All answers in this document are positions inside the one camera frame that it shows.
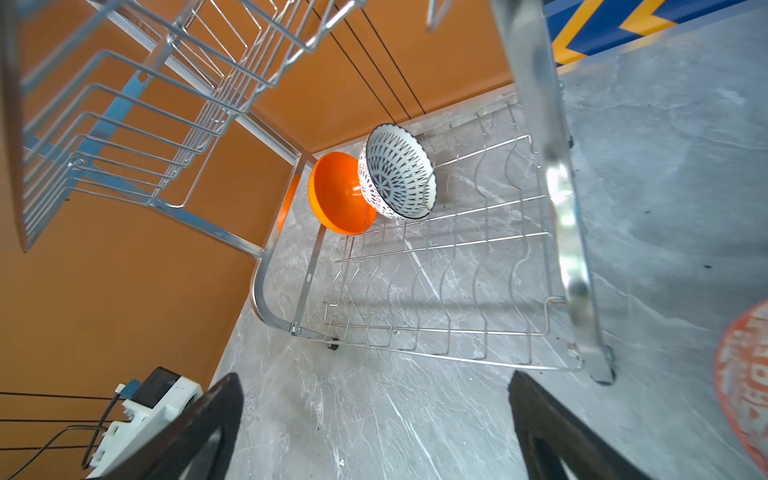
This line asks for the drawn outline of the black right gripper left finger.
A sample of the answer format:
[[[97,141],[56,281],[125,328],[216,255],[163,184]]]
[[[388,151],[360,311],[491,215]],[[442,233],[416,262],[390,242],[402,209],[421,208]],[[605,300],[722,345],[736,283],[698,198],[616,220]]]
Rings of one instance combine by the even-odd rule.
[[[103,479],[223,479],[244,406],[236,373],[225,375]]]

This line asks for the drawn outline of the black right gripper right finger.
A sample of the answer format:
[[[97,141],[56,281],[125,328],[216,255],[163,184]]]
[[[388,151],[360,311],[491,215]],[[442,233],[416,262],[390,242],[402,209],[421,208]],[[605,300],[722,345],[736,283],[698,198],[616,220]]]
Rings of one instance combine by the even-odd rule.
[[[532,376],[508,387],[515,433],[530,479],[646,479]]]

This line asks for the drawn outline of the red patterned ceramic bowl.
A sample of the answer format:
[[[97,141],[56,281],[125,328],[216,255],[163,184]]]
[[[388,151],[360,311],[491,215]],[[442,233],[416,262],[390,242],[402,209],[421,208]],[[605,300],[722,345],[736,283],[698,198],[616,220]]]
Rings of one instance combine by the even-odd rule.
[[[753,306],[726,330],[715,358],[721,408],[744,450],[767,471],[767,303]]]

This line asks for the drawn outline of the white brown patterned bowl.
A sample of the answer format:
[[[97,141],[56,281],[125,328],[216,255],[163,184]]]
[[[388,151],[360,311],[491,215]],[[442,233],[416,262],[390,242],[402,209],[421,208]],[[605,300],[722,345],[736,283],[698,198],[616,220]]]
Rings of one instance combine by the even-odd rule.
[[[377,213],[396,221],[428,216],[437,179],[424,147],[404,128],[382,124],[367,136],[358,160],[362,195]]]

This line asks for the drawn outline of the orange plastic bowl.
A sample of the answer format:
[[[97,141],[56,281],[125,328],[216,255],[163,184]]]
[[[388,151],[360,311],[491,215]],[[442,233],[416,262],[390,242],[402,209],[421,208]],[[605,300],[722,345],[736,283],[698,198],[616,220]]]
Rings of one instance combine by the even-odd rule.
[[[327,229],[345,236],[366,232],[377,212],[362,195],[358,160],[343,152],[330,152],[314,165],[308,196],[315,217]]]

